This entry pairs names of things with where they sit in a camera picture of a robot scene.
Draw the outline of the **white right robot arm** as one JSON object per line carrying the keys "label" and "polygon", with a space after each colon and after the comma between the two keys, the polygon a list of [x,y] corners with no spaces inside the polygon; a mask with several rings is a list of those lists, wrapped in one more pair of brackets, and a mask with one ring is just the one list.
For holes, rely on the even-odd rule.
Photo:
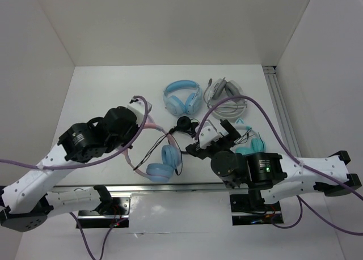
{"label": "white right robot arm", "polygon": [[359,176],[349,173],[347,152],[340,151],[326,158],[297,158],[270,152],[233,150],[241,131],[251,127],[241,122],[221,121],[218,131],[211,123],[201,130],[198,140],[186,152],[201,160],[208,158],[213,173],[228,189],[248,189],[247,203],[253,210],[301,195],[323,193],[339,197],[362,186]]}

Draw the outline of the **pink blue cat-ear headphones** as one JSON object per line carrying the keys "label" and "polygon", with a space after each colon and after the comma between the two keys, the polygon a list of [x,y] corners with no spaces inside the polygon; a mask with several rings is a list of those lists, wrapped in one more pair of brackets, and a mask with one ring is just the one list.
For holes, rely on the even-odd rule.
{"label": "pink blue cat-ear headphones", "polygon": [[[161,132],[163,135],[157,139],[154,145],[148,150],[145,157],[137,164],[133,165],[128,150],[123,152],[126,162],[133,169],[133,172],[151,182],[167,183],[173,177],[174,173],[181,174],[183,169],[182,152],[175,138],[163,127],[156,124],[152,117],[148,116],[144,129],[153,129]],[[167,139],[167,144],[161,148],[161,162],[148,164],[143,172],[140,167],[150,158],[153,151]]]}

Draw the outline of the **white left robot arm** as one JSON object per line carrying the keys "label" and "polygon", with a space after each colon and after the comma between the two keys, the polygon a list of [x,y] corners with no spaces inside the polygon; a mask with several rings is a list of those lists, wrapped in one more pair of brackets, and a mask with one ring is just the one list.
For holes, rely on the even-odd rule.
{"label": "white left robot arm", "polygon": [[74,211],[106,214],[113,198],[104,185],[68,192],[53,188],[76,169],[103,163],[104,154],[116,156],[139,136],[147,120],[147,112],[119,106],[104,117],[73,124],[57,144],[37,165],[1,190],[1,226],[17,232],[33,230],[48,218]]}

